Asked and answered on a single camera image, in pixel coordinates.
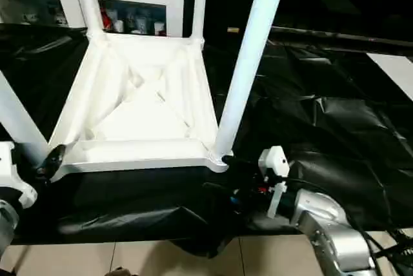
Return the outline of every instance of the red bottle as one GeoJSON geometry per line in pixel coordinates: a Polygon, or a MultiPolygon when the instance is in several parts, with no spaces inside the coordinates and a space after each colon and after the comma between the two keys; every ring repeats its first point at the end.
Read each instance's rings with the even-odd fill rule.
{"type": "Polygon", "coordinates": [[[112,21],[110,20],[108,14],[106,14],[106,10],[104,8],[101,8],[101,15],[102,15],[103,29],[105,29],[106,31],[111,31],[112,21]]]}

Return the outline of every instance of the wrinkled plastic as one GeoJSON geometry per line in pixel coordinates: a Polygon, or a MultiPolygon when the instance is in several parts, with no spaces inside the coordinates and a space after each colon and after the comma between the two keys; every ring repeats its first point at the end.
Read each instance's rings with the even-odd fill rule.
{"type": "MultiPolygon", "coordinates": [[[[2,37],[9,47],[1,52],[5,75],[46,136],[58,113],[55,119],[41,116],[61,110],[62,93],[87,45],[84,32],[59,30],[64,35],[1,32],[10,34],[2,37]],[[68,42],[56,44],[61,37],[68,42]]],[[[236,57],[235,49],[205,46],[217,116],[236,57]]],[[[412,116],[413,103],[365,54],[268,46],[234,153],[254,163],[262,149],[280,144],[290,176],[337,195],[366,229],[412,226],[412,116]]],[[[253,200],[252,213],[234,213],[225,192],[205,186],[246,186],[254,168],[241,163],[222,174],[168,168],[68,175],[25,210],[14,242],[172,239],[192,253],[213,256],[235,235],[296,233],[283,217],[267,219],[264,205],[253,200]]]]}
{"type": "MultiPolygon", "coordinates": [[[[233,53],[214,54],[219,64],[206,68],[219,115],[233,53]]],[[[412,118],[413,103],[366,54],[268,46],[234,153],[255,161],[280,144],[291,177],[328,190],[366,228],[406,227],[412,118]]]]}

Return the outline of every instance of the white pole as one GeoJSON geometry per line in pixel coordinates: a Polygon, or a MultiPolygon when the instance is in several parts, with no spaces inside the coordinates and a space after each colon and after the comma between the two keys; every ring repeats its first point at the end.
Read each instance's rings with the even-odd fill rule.
{"type": "Polygon", "coordinates": [[[0,123],[12,139],[21,144],[34,166],[46,159],[49,147],[19,98],[0,71],[0,123]]]}
{"type": "Polygon", "coordinates": [[[279,0],[254,0],[214,146],[217,159],[230,153],[279,0]]]}
{"type": "Polygon", "coordinates": [[[103,34],[103,23],[97,0],[81,0],[88,27],[88,35],[103,34]]]}
{"type": "Polygon", "coordinates": [[[191,35],[191,38],[193,39],[203,40],[205,1],[206,0],[195,0],[194,3],[194,18],[192,20],[191,35]]]}

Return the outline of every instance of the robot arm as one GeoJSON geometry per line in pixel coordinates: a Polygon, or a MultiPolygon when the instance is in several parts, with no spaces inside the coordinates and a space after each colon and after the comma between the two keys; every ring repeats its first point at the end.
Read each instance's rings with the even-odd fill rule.
{"type": "MultiPolygon", "coordinates": [[[[263,174],[269,168],[275,178],[288,177],[289,166],[280,146],[264,150],[259,158],[259,167],[263,174]]],[[[285,181],[270,188],[272,199],[267,212],[270,218],[274,218],[286,190],[285,181]]],[[[377,275],[367,241],[351,227],[344,209],[333,198],[300,189],[290,222],[310,240],[325,275],[377,275]]]]}

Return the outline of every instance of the tiled floor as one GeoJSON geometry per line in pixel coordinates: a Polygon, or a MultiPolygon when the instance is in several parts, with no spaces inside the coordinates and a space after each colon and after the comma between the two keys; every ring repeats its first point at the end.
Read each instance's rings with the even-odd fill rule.
{"type": "MultiPolygon", "coordinates": [[[[383,244],[391,239],[377,233],[383,244]]],[[[170,242],[11,246],[0,267],[20,276],[104,276],[122,266],[140,276],[321,276],[302,235],[234,239],[216,258],[189,255],[170,242]]],[[[384,263],[384,276],[393,276],[384,263]]]]}

